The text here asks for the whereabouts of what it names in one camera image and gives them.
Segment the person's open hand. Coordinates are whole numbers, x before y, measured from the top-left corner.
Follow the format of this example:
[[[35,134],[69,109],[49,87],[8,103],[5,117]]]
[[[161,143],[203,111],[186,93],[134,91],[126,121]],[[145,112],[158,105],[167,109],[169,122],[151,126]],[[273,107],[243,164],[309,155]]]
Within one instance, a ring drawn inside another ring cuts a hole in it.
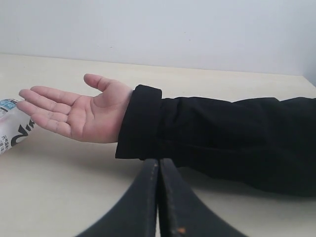
[[[86,96],[45,86],[22,89],[17,108],[39,127],[81,142],[116,143],[133,90],[126,84],[94,74],[84,82],[100,91]]]

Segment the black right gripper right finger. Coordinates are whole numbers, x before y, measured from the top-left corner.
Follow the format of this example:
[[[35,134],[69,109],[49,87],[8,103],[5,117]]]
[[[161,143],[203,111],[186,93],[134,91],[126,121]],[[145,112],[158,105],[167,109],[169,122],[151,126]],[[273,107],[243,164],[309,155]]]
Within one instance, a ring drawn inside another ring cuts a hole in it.
[[[242,237],[211,211],[184,181],[170,159],[159,162],[158,215],[162,237]]]

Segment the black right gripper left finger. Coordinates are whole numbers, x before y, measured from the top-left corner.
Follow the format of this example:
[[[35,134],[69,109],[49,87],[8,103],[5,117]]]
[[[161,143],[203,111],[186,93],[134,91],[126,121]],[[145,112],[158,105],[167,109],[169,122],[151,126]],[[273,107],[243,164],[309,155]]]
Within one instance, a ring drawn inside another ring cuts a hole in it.
[[[156,235],[158,161],[147,159],[129,189],[80,237],[154,237]]]

